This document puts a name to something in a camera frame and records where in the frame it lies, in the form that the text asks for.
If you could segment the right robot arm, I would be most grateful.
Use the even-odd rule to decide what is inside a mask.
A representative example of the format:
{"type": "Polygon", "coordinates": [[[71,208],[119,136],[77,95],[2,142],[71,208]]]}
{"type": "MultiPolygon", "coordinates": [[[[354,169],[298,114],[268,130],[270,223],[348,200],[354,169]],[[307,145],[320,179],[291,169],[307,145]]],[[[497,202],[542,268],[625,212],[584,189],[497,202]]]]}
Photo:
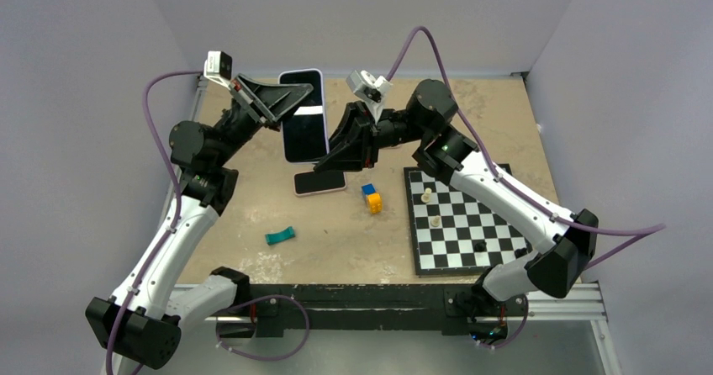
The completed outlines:
{"type": "Polygon", "coordinates": [[[574,213],[549,204],[499,167],[491,167],[483,146],[452,125],[457,102],[446,84],[418,83],[405,108],[387,109],[374,117],[367,107],[369,89],[345,112],[330,137],[330,152],[317,172],[359,172],[372,168],[382,148],[412,141],[418,167],[439,182],[475,198],[511,224],[532,251],[489,268],[473,285],[474,307],[493,313],[504,301],[532,291],[564,298],[594,255],[597,217],[584,209],[574,213]]]}

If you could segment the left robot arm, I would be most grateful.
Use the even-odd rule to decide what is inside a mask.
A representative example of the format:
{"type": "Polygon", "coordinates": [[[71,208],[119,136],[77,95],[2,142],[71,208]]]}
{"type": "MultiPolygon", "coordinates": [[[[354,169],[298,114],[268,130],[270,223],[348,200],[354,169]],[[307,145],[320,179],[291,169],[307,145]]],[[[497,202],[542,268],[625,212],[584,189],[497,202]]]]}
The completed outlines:
{"type": "Polygon", "coordinates": [[[256,82],[240,74],[227,88],[231,105],[217,123],[183,120],[172,128],[168,146],[160,149],[175,194],[166,218],[129,276],[109,297],[94,298],[86,308],[106,351],[106,374],[164,367],[183,333],[219,311],[258,314],[249,278],[228,267],[213,270],[179,298],[171,294],[197,244],[233,196],[239,173],[227,168],[227,161],[258,130],[278,129],[313,87],[256,82]]]}

